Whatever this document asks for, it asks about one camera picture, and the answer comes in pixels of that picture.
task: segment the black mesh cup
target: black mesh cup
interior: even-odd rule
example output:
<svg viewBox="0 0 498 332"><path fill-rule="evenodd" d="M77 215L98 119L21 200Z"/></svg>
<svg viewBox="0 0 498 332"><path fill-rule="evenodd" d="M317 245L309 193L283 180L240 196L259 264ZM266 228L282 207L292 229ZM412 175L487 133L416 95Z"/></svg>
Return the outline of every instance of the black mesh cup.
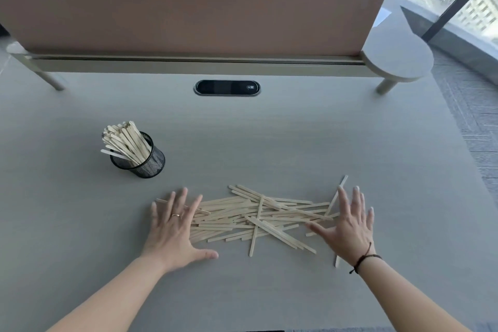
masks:
<svg viewBox="0 0 498 332"><path fill-rule="evenodd" d="M161 173L166 160L161 150L154 146L152 138L148 134L145 134L143 131L141 131L140 134L142 134L149 146L152 147L152 151L145 162L134 167L133 162L126 159L117 158L115 156L111 156L110 161L113 162L116 167L121 168L122 170L131 171L138 177L152 178Z"/></svg>

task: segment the black string bracelet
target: black string bracelet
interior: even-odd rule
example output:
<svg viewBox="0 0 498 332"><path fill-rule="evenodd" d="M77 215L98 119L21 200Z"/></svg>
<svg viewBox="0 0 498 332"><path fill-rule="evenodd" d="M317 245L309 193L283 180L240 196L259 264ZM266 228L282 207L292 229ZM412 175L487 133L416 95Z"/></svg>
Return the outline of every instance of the black string bracelet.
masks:
<svg viewBox="0 0 498 332"><path fill-rule="evenodd" d="M349 272L349 274L351 274L352 272L356 272L356 274L358 274L358 268L359 268L359 265L360 265L360 264L363 262L363 260L364 260L364 259L366 259L367 257L378 257L379 259L381 259L381 260L382 260L382 257L380 257L379 255L369 255L369 254L368 254L368 253L369 253L369 251L370 251L370 248L371 248L371 247L372 247L372 242L370 242L370 245L369 245L368 250L366 250L366 253L365 253L362 257L360 257L360 258L358 259L358 261L356 262L356 265L355 265L355 266L353 266L352 271L351 271L351 272Z"/></svg>

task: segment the floor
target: floor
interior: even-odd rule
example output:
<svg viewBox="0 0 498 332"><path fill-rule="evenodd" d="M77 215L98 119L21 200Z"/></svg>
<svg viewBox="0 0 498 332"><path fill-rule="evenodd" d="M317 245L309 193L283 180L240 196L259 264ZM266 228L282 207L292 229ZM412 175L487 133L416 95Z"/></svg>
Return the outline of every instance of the floor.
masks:
<svg viewBox="0 0 498 332"><path fill-rule="evenodd" d="M9 38L0 38L0 77L12 59L5 52ZM433 75L479 167L489 192L498 202L498 87L435 51ZM339 331L337 329L321 332ZM342 332L393 331L392 328L340 329ZM476 332L498 332L498 323L478 324Z"/></svg>

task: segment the sheet of paper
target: sheet of paper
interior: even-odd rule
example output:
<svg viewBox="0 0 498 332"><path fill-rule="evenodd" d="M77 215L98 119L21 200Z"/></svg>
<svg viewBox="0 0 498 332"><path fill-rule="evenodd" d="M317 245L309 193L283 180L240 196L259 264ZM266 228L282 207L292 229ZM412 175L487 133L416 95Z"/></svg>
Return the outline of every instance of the sheet of paper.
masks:
<svg viewBox="0 0 498 332"><path fill-rule="evenodd" d="M391 14L390 10L387 10L386 8L381 7L381 10L378 12L377 17L375 18L375 21L373 22L373 27L376 27L379 25L382 21L384 21L389 15Z"/></svg>

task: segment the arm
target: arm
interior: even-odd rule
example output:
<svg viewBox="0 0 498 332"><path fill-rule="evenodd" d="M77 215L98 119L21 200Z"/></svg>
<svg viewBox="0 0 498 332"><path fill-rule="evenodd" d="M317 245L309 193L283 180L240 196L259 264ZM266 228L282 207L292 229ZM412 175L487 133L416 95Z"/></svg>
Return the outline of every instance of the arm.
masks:
<svg viewBox="0 0 498 332"><path fill-rule="evenodd" d="M164 274L192 261L218 258L215 251L190 244L190 223L202 196L191 207L184 206L186 197L186 188L177 202L172 192L159 213L153 203L150 233L140 257L48 332L124 332Z"/></svg>
<svg viewBox="0 0 498 332"><path fill-rule="evenodd" d="M323 228L316 223L307 225L324 238L335 253L355 266L367 251L368 254L376 253L374 210L370 209L365 214L365 197L357 186L353 190L351 204L342 187L339 187L339 200L341 215L335 227ZM470 332L383 260L368 257L359 266L358 273L397 332Z"/></svg>

